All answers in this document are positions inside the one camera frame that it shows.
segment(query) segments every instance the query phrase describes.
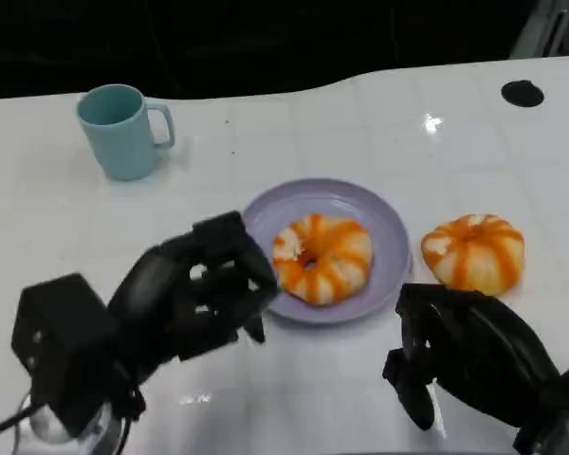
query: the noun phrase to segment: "black round sticker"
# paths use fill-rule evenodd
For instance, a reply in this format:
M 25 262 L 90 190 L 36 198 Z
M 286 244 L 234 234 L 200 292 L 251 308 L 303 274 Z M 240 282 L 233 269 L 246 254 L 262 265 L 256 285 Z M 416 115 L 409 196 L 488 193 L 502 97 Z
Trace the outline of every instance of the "black round sticker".
M 532 81 L 513 81 L 502 87 L 502 96 L 519 107 L 535 107 L 543 103 L 543 92 Z

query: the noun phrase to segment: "white table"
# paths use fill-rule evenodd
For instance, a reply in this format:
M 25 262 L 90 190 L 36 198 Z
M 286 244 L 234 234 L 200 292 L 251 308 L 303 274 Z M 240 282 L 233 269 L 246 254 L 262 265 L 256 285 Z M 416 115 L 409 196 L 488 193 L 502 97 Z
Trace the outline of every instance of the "white table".
M 531 79 L 534 109 L 507 104 Z M 242 209 L 288 179 L 333 176 L 387 199 L 432 282 L 419 239 L 467 212 L 496 212 L 526 239 L 523 282 L 504 300 L 569 367 L 569 58 L 379 72 L 279 96 L 168 101 L 177 143 L 136 183 L 108 182 L 74 116 L 79 95 L 0 100 L 0 418 L 28 379 L 9 350 L 22 286 L 81 270 L 108 300 L 147 246 Z M 156 129 L 164 127 L 156 120 Z M 436 390 L 444 421 L 405 416 L 380 378 L 400 345 L 392 311 L 316 330 L 266 318 L 267 344 L 163 368 L 125 453 L 292 455 L 507 453 L 512 428 Z M 10 437 L 0 438 L 0 454 Z

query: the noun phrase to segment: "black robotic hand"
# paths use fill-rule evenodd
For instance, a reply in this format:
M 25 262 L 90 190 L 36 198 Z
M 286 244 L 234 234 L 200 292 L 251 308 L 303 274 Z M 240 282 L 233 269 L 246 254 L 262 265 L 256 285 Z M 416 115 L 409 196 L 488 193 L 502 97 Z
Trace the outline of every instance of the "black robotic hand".
M 191 278 L 202 265 L 201 276 Z M 278 292 L 238 212 L 146 251 L 107 308 L 79 274 L 24 289 L 12 349 L 71 435 L 108 402 L 118 418 L 145 410 L 138 385 L 174 356 L 225 346 L 244 328 L 264 342 L 261 311 Z
M 193 267 L 202 266 L 191 279 Z M 261 249 L 238 212 L 146 251 L 111 299 L 124 357 L 145 380 L 177 355 L 185 360 L 237 339 L 244 328 L 265 341 L 260 313 L 278 291 Z
M 498 420 L 522 428 L 531 453 L 538 433 L 569 412 L 569 371 L 560 374 L 531 328 L 501 301 L 440 284 L 403 286 L 396 306 L 403 347 L 389 352 L 383 377 L 422 429 L 434 410 L 426 385 L 443 389 Z

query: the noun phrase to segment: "purple plate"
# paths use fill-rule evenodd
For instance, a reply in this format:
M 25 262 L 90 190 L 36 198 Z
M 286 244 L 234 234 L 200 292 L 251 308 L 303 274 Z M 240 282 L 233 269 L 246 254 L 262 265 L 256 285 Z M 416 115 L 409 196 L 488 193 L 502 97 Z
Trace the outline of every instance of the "purple plate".
M 269 308 L 288 319 L 335 324 L 394 306 L 413 262 L 409 235 L 398 213 L 376 194 L 356 185 L 306 179 L 261 194 L 245 209 L 243 218 L 248 233 L 271 261 L 274 238 L 308 213 L 353 218 L 369 231 L 374 253 L 369 281 L 355 296 L 335 306 L 315 308 L 282 292 Z

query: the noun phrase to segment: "orange striped bun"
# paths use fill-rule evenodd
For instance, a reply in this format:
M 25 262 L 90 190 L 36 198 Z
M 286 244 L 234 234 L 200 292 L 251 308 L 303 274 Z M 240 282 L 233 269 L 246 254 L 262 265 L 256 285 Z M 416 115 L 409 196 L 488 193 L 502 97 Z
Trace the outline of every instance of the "orange striped bun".
M 496 296 L 523 273 L 523 236 L 496 215 L 466 215 L 441 225 L 423 238 L 421 250 L 434 276 L 454 289 Z
M 373 247 L 359 223 L 313 213 L 274 239 L 274 268 L 281 287 L 316 306 L 358 292 L 369 275 Z

